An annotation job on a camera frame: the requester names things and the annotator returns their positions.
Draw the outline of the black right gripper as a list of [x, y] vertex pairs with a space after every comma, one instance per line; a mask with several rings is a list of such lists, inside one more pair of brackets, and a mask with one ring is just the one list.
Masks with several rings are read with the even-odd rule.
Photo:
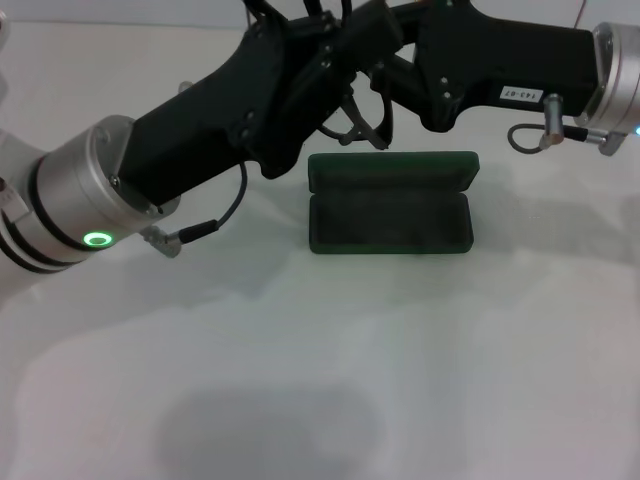
[[436, 1], [427, 12], [425, 1], [400, 5], [396, 20], [403, 44], [417, 41], [415, 65], [428, 100], [421, 113], [421, 82], [399, 56], [388, 62], [390, 95], [433, 132], [451, 130], [477, 106], [541, 112], [550, 94], [575, 117], [598, 87], [588, 31], [492, 18], [468, 1]]

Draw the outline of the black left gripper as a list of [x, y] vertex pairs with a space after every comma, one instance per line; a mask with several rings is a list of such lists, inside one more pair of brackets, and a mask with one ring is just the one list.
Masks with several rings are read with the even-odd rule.
[[[355, 77], [337, 60], [296, 64], [296, 146], [337, 110]], [[220, 68], [134, 122], [120, 180], [161, 205], [248, 159], [284, 78], [285, 29], [260, 22]]]

